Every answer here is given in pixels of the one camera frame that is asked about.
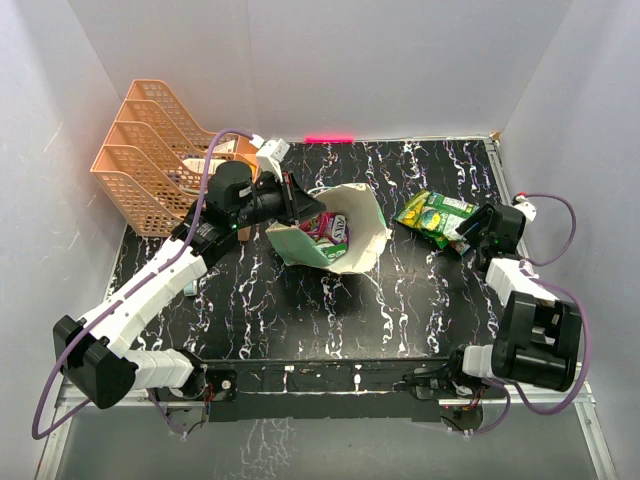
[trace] green snack bag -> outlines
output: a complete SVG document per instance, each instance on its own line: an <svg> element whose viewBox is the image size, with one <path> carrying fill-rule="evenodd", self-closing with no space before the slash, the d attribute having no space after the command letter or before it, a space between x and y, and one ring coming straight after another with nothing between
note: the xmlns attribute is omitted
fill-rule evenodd
<svg viewBox="0 0 640 480"><path fill-rule="evenodd" d="M423 190L409 200L396 215L396 220L433 238L440 248L444 248L449 243L457 245L463 240L456 228L477 209L462 200ZM456 250L461 254L466 251L465 248Z"/></svg>
<svg viewBox="0 0 640 480"><path fill-rule="evenodd" d="M395 219L407 227L418 228L416 223L420 220L420 212L422 212L422 207L427 198L429 198L429 193L427 190L423 190L414 195L404 208L396 214Z"/></svg>

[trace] white connector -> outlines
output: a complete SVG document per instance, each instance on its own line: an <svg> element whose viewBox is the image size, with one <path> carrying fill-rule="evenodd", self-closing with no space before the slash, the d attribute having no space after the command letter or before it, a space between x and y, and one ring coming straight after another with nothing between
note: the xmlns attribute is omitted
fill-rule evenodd
<svg viewBox="0 0 640 480"><path fill-rule="evenodd" d="M491 260L486 282L496 291L500 298L500 303L506 305L513 290L531 294L541 300L555 302L558 299L555 295L531 281L531 278L537 278L537 275L533 275L531 265L528 262L525 264L525 268L532 274L531 277L527 277L520 271L519 260L507 258L494 258Z"/></svg>
<svg viewBox="0 0 640 480"><path fill-rule="evenodd" d="M174 349L159 352L129 350L124 358L138 365L132 390L180 388L193 372L189 359Z"/></svg>
<svg viewBox="0 0 640 480"><path fill-rule="evenodd" d="M259 150L262 148L262 145L264 145L264 138L254 133L249 143Z"/></svg>
<svg viewBox="0 0 640 480"><path fill-rule="evenodd" d="M491 371L493 345L471 345L464 349L462 371L471 377L495 378Z"/></svg>
<svg viewBox="0 0 640 480"><path fill-rule="evenodd" d="M525 200L513 206L516 210L520 210L527 219L527 225L529 225L536 218L536 206Z"/></svg>
<svg viewBox="0 0 640 480"><path fill-rule="evenodd" d="M282 182L280 162L288 151L289 144L281 138L278 140L272 139L265 143L256 153L256 158L262 171L273 173L278 181Z"/></svg>

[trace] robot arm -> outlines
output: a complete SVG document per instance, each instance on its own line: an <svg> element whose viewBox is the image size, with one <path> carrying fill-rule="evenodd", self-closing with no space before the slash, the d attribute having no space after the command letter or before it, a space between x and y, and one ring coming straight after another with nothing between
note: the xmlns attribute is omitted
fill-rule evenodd
<svg viewBox="0 0 640 480"><path fill-rule="evenodd" d="M187 356L173 349L129 349L167 303L237 245L238 229L269 219L298 224L325 210L290 173L280 170L279 161L287 149L282 141L265 144L257 155L265 168L255 184L251 170L243 163L227 162L218 167L209 179L205 205L186 248L195 204L156 255L120 290L80 320L65 316L56 323L54 344L60 358L85 325L117 304L104 321L83 332L61 369L98 408L115 405L131 389L180 388L185 384L194 369Z"/></svg>
<svg viewBox="0 0 640 480"><path fill-rule="evenodd" d="M517 196L513 206L485 205L458 228L505 306L494 344L466 347L461 369L471 377L566 391L576 372L582 318L573 303L540 286L529 262L516 254L535 214L535 206Z"/></svg>

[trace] wire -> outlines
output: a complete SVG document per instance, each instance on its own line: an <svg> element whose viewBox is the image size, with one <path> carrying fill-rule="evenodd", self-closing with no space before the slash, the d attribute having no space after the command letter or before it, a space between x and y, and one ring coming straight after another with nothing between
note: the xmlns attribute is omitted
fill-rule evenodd
<svg viewBox="0 0 640 480"><path fill-rule="evenodd" d="M205 156L205 161L204 161L203 172L209 171L209 164L211 163L211 157L213 156L213 148L218 144L218 142L224 135L227 135L229 133L242 135L243 137L247 137L249 139L253 138L252 134L248 132L244 132L242 130L236 130L233 128L227 128L218 132L216 136L213 138L213 140L211 141L211 144L209 145L209 149L207 150L207 154ZM173 257L171 257L169 260L167 260L167 262L158 269L158 272L162 272L167 268L169 268L171 265L173 265L189 247L189 244L193 239L196 229L198 228L198 221L200 220L202 204L204 203L204 195L207 189L207 181L208 181L208 176L203 174L202 180L200 181L200 193L198 194L198 200L196 201L196 209L193 215L193 222L191 223L191 227L189 228L189 232L187 234L186 240L184 241L178 253ZM134 293L140 290L140 288L142 288L155 276L156 276L156 273L154 272L149 273L149 275L144 277L136 285L134 285L129 291L127 291L124 294L124 298L128 299L129 297L131 297ZM123 303L122 300L117 300L113 302L104 312L98 315L95 318L95 320L93 320L85 328L83 328L82 331L78 335L76 335L74 339L71 340L71 342L69 342L69 345L67 345L67 348L64 349L60 357L58 357L58 360L56 361L55 365L51 369L51 373L49 373L49 377L45 382L42 393L40 394L40 399L38 400L38 405L36 406L35 414L33 415L33 423L31 424L31 436L33 437L34 440L40 440L48 436L51 432L53 432L60 425L66 422L71 416L73 416L78 410L80 410L90 402L89 399L83 401L81 404L79 404L77 407L75 407L73 410L71 410L69 413L63 416L60 420L52 424L49 428L45 429L42 432L38 431L40 426L40 420L42 418L42 412L44 411L44 405L47 401L47 398L49 397L49 393L51 392L51 387L53 386L53 383L55 382L55 379L58 373L61 371L62 367L67 361L67 358L69 358L69 355L71 354L71 352L73 352L73 350L82 341L82 339L84 339L89 334L89 332L91 332L91 330L93 330L98 324L100 324L100 322L102 322L105 318L107 318L109 315L115 312L115 310L120 305L122 305L122 303Z"/></svg>
<svg viewBox="0 0 640 480"><path fill-rule="evenodd" d="M500 417L498 417L498 419L493 422L491 425L488 425L486 427L480 427L478 430L472 430L472 429L468 429L468 430L462 430L462 429L458 429L458 430L453 430L456 433L460 433L463 435L468 435L469 433L473 434L473 435L478 435L478 434L483 434L483 433L489 433L491 430L497 428L503 421L504 419L507 417L507 414L509 413L509 410L511 409L511 394L509 394L509 390L507 390L507 388L505 387L505 384L502 380L498 380L498 379L484 379L484 382L491 386L491 387L496 387L500 390L502 390L506 397L507 397L507 403L504 406L504 410L502 411L502 413L500 414ZM411 425L418 427L418 428L425 428L428 430L436 430L438 432L447 432L447 430L443 430L442 428L438 428L438 427L432 427L431 425L423 425L421 423L414 423L411 422Z"/></svg>
<svg viewBox="0 0 640 480"><path fill-rule="evenodd" d="M520 271L524 275L529 277L529 280L531 280L534 283L537 283L541 287L548 288L550 290L556 290L566 295L571 300L573 300L573 303L575 303L576 306L578 307L578 311L580 312L580 317L582 318L582 335L584 337L582 368L580 369L580 374L578 375L578 378L576 379L576 382L574 383L573 388L569 391L569 393L567 394L564 400L562 400L560 403L558 403L557 405L551 408L541 409L534 406L529 401L526 394L524 393L524 390L522 389L520 384L518 384L518 382L507 381L507 383L512 384L516 388L516 390L518 391L518 394L520 395L520 398L522 398L522 402L527 406L529 410L531 410L534 413L537 413L538 415L553 415L555 413L561 412L562 410L567 408L569 405L571 405L571 402L573 401L573 399L576 398L580 393L580 389L582 388L582 385L584 384L584 381L587 378L587 372L589 371L589 366L591 365L591 331L589 329L589 318L587 317L587 311L584 308L584 305L571 290L561 287L559 285L554 285L553 283L545 282L544 280L540 280L539 278L533 278L531 274L524 268L524 261L520 262Z"/></svg>
<svg viewBox="0 0 640 480"><path fill-rule="evenodd" d="M458 431L462 431L462 428L460 428L460 425L458 425L456 422L454 422L453 420L451 420L449 417L445 417L444 415L440 415L440 418L443 420L446 420L447 422L449 422L451 425L453 425L454 427L456 427L458 429Z"/></svg>
<svg viewBox="0 0 640 480"><path fill-rule="evenodd" d="M569 233L569 238L567 239L567 241L565 242L564 246L560 249L560 251L557 253L557 255L555 257L553 257L551 260L548 260L546 262L538 262L536 260L533 260L532 258L527 258L525 260L527 260L529 263L531 263L532 265L535 265L536 267L545 267L547 265L550 265L551 263L555 262L557 259L559 259L564 252L567 251L567 249L569 248L569 246L571 245L571 242L573 242L573 237L575 237L576 235L576 211L573 209L573 206L571 205L571 203L569 202L569 200L559 196L559 195L554 195L551 193L520 193L518 195L522 195L525 198L532 198L532 197L536 197L536 198L552 198L554 200L558 200L559 202L562 202L566 205L566 207L569 209L569 214L571 215L571 233Z"/></svg>
<svg viewBox="0 0 640 480"><path fill-rule="evenodd" d="M196 422L193 425L191 425L191 428L187 430L187 436L191 435L191 432L193 432L193 430L195 430L196 427L198 427L199 425L204 425L205 423L207 423L206 420L200 420L199 422Z"/></svg>
<svg viewBox="0 0 640 480"><path fill-rule="evenodd" d="M498 425L500 425L502 421L505 418L507 418L507 414L511 409L511 394L509 393L509 390L507 390L507 387L505 387L504 382L497 379L485 379L485 383L487 383L491 387L496 387L497 389L502 390L507 395L507 403L504 406L504 410L502 411L502 413L500 414L500 416L495 422L493 422L491 425L488 425L486 427L480 427L478 430L474 430L473 432L474 435L489 433L494 428L497 428Z"/></svg>
<svg viewBox="0 0 640 480"><path fill-rule="evenodd" d="M158 399L156 398L155 393L153 392L153 390L151 390L150 388L147 389L147 392L149 393L149 400L151 400L151 403L153 403L156 408L158 409L158 412L160 413L160 415L162 415L162 417L164 418L164 420L167 422L167 424L173 428L173 430L176 433L179 433L180 435L183 436L183 438L186 438L187 435L189 435L188 432L185 432L184 429L178 425L176 422L174 422L173 420L171 420L171 417L169 417L169 414L167 412L165 412L164 408L162 408L162 406L160 405L160 403L158 403Z"/></svg>

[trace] snack package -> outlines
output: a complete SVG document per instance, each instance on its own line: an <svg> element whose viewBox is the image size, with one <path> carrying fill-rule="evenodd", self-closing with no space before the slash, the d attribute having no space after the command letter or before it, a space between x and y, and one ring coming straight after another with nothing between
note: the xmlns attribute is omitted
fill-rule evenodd
<svg viewBox="0 0 640 480"><path fill-rule="evenodd" d="M349 249L349 231L344 215L323 212L300 225L315 242L315 248L333 261Z"/></svg>
<svg viewBox="0 0 640 480"><path fill-rule="evenodd" d="M478 209L476 205L423 190L414 195L395 219L425 237L433 238L440 248L451 244L464 254L469 245L456 232L456 228Z"/></svg>

